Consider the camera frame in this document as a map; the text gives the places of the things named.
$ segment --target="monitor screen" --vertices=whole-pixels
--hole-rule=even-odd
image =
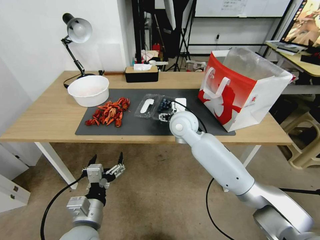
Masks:
[[[320,46],[320,0],[303,0],[281,42]]]

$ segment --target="lamp shade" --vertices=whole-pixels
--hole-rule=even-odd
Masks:
[[[74,18],[70,13],[65,13],[62,19],[67,24],[67,32],[71,41],[84,43],[90,38],[92,26],[87,20]]]

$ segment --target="white bowl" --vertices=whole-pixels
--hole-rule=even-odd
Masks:
[[[79,78],[68,87],[68,93],[83,107],[94,107],[109,97],[109,80],[100,75]]]

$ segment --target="concrete floor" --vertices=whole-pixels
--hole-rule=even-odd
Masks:
[[[88,160],[113,166],[123,151],[126,171],[110,184],[100,230],[101,239],[226,239],[212,225],[206,212],[205,194],[210,175],[192,157],[186,145],[148,144],[52,144],[74,176]],[[239,156],[243,146],[227,146]],[[276,146],[263,146],[248,166],[258,182],[285,188],[317,189],[319,168],[296,170],[287,164]],[[66,183],[41,157],[35,167],[14,180],[31,191],[26,207],[0,214],[1,239],[39,239],[40,221],[52,197]],[[46,239],[59,239],[72,227],[65,206],[71,196],[86,194],[87,180],[76,190],[67,190],[51,207]],[[320,233],[319,196],[289,193],[315,221]],[[216,224],[234,239],[265,239],[252,218],[253,209],[232,193],[213,183],[209,209]]]

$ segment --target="red and white paper bag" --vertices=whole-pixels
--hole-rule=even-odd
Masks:
[[[260,123],[291,79],[249,49],[235,48],[224,64],[211,53],[198,98],[230,132]]]

